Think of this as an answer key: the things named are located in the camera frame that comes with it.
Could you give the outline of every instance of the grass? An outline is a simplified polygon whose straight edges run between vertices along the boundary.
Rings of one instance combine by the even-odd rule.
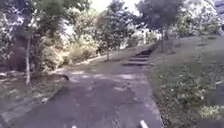
[[[183,62],[161,63],[150,71],[154,96],[167,128],[189,128],[204,119],[224,117],[224,107],[210,106],[208,100],[224,76],[223,57],[202,53]]]

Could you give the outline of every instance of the vegetation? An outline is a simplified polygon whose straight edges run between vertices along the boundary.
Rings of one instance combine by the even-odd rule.
[[[224,75],[223,54],[206,52],[195,56],[175,62],[171,57],[171,61],[150,70],[154,96],[167,128],[196,127],[201,121],[216,122],[224,117],[222,105],[216,102],[220,98],[217,87]]]
[[[90,8],[89,0],[1,0],[0,66],[25,73],[27,85],[40,85],[33,82],[36,77],[98,54],[106,53],[109,60],[109,53],[121,46],[162,38],[163,50],[165,42],[171,48],[176,38],[216,34],[220,26],[212,6],[193,0],[141,0],[137,9],[140,15],[119,0],[101,13]],[[198,119],[197,107],[204,104],[213,79],[206,75],[211,67],[203,64],[196,60],[156,72],[163,86],[155,95],[168,127],[188,127]]]

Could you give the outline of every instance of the dirt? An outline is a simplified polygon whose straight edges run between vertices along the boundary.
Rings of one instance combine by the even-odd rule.
[[[137,128],[141,120],[162,128],[151,87],[141,66],[110,61],[62,71],[67,88],[28,113],[14,128]]]
[[[1,73],[0,76],[0,124],[10,124],[38,107],[48,102],[65,80],[58,75],[45,75],[32,79],[30,85],[25,85],[25,76],[19,72]]]

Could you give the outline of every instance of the grassy slope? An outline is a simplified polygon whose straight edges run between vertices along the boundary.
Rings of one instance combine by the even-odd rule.
[[[191,56],[183,53],[166,56],[160,62],[154,60],[156,66],[149,71],[164,124],[168,128],[189,128],[202,120],[220,120],[223,107],[211,104],[210,97],[224,80],[224,52],[205,48]]]

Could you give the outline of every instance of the tree trunk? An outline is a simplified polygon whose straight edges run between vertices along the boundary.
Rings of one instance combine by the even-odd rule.
[[[120,55],[120,45],[117,47],[117,55],[119,56]]]
[[[164,32],[162,30],[162,41],[161,41],[161,52],[163,53],[164,52]]]
[[[30,84],[30,45],[31,45],[31,35],[28,37],[27,47],[26,47],[26,84]]]
[[[107,61],[109,61],[109,60],[110,60],[110,52],[107,51]]]

